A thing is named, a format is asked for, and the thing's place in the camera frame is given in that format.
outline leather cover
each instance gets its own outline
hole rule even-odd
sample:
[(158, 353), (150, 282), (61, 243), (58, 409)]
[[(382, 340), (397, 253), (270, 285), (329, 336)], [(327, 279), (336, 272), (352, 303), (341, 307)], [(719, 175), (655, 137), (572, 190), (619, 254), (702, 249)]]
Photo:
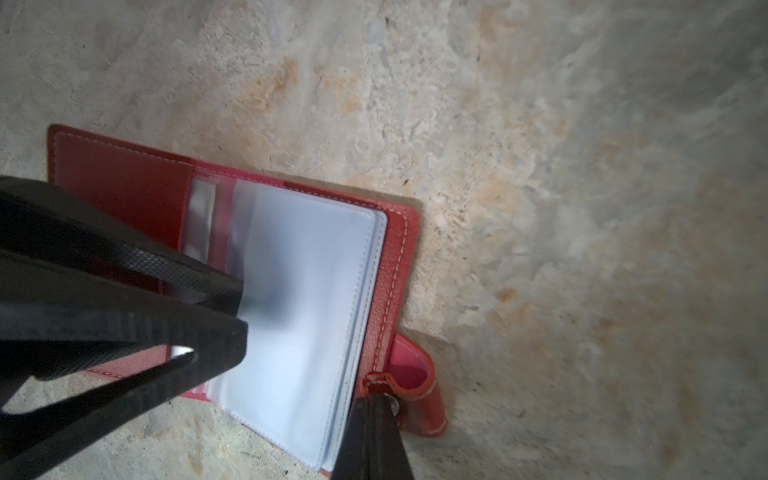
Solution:
[[(355, 397), (369, 391), (398, 396), (401, 428), (417, 435), (445, 431), (445, 411), (429, 355), (395, 327), (406, 291), (419, 232), (419, 215), (411, 207), (373, 200), (291, 181), (250, 174), (170, 154), (72, 127), (48, 129), (48, 181), (132, 227), (180, 249), (192, 178), (206, 181), (243, 179), (382, 211), (387, 228), (360, 356)], [(214, 222), (227, 226), (232, 193), (217, 191)], [(226, 239), (211, 238), (209, 263), (223, 269)], [(158, 290), (146, 278), (120, 279)], [(163, 363), (168, 347), (159, 346), (105, 363), (90, 372), (122, 378)], [(205, 399), (204, 392), (185, 396)]]

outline card holder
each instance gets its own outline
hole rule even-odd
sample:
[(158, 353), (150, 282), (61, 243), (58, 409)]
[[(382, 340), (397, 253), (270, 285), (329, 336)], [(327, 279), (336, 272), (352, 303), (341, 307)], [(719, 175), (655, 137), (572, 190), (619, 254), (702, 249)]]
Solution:
[[(386, 216), (368, 319), (361, 326), (363, 341), (353, 396), (387, 392), (398, 403), (401, 429), (422, 436), (438, 436), (445, 431), (445, 411), (431, 359), (395, 332), (419, 230), (419, 217), (412, 208), (250, 174), (59, 125), (51, 126), (48, 132), (48, 163), (52, 183), (177, 249), (182, 247), (193, 180), (214, 184), (214, 233), (209, 238), (207, 262), (222, 270), (227, 266), (228, 233), (238, 181), (335, 200)], [(157, 282), (146, 283), (146, 279), (121, 281), (136, 282), (152, 290), (162, 288)], [(92, 372), (121, 378), (162, 363), (168, 355), (167, 347), (157, 347), (106, 363)], [(205, 386), (184, 396), (208, 400)], [(336, 413), (346, 413), (349, 404), (344, 403), (337, 402)], [(321, 464), (327, 471), (331, 467), (325, 458)]]

